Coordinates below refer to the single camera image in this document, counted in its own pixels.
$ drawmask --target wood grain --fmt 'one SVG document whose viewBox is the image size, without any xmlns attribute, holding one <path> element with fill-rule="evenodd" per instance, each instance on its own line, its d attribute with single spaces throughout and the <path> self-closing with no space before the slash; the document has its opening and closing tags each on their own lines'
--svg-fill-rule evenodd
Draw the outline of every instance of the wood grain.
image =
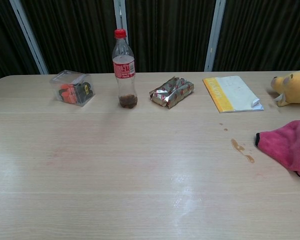
<svg viewBox="0 0 300 240">
<path fill-rule="evenodd" d="M 84 107 L 56 101 L 52 75 L 0 79 L 0 239 L 300 240 L 300 178 L 254 146 L 300 120 L 300 104 L 273 101 L 270 81 L 287 73 L 137 73 L 134 109 L 113 74 L 92 74 Z M 202 79 L 230 75 L 264 111 L 218 113 Z M 194 93 L 151 102 L 173 76 Z"/>
</svg>

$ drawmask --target plastic bottle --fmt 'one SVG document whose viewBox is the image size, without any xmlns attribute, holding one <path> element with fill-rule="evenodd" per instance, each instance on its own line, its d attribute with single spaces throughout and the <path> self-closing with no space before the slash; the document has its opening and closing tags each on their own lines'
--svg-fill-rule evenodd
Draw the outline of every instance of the plastic bottle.
<svg viewBox="0 0 300 240">
<path fill-rule="evenodd" d="M 138 102 L 135 89 L 135 57 L 126 42 L 126 30 L 116 29 L 114 36 L 116 44 L 112 52 L 112 61 L 119 88 L 119 103 L 123 108 L 132 109 Z"/>
</svg>

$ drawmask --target red bottle label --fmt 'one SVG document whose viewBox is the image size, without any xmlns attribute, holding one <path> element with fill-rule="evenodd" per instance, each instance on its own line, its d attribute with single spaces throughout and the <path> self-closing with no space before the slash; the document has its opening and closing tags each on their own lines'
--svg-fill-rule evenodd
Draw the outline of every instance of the red bottle label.
<svg viewBox="0 0 300 240">
<path fill-rule="evenodd" d="M 119 79 L 131 78 L 136 74 L 135 61 L 130 63 L 113 63 L 114 75 Z"/>
</svg>

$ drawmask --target yellow stuffed animal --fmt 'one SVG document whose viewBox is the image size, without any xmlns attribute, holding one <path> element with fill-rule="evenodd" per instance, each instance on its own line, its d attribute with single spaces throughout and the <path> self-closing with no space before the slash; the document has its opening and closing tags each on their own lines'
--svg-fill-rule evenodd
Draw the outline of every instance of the yellow stuffed animal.
<svg viewBox="0 0 300 240">
<path fill-rule="evenodd" d="M 288 104 L 300 104 L 300 71 L 295 71 L 286 76 L 275 76 L 271 87 L 278 93 L 275 101 L 279 107 Z"/>
</svg>

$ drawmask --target brown liquid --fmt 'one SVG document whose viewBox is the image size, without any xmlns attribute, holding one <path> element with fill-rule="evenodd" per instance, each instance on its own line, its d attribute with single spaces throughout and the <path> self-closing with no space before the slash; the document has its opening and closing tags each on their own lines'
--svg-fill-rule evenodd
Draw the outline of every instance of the brown liquid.
<svg viewBox="0 0 300 240">
<path fill-rule="evenodd" d="M 133 94 L 121 96 L 119 97 L 119 102 L 121 107 L 132 109 L 135 105 L 137 105 L 138 97 Z"/>
<path fill-rule="evenodd" d="M 252 156 L 250 155 L 245 155 L 243 153 L 243 151 L 245 150 L 245 148 L 243 146 L 240 146 L 236 140 L 234 140 L 233 138 L 231 139 L 231 143 L 232 143 L 232 146 L 235 150 L 237 150 L 238 152 L 240 152 L 243 156 L 245 156 L 249 161 L 250 163 L 255 163 L 255 160 Z"/>
</svg>

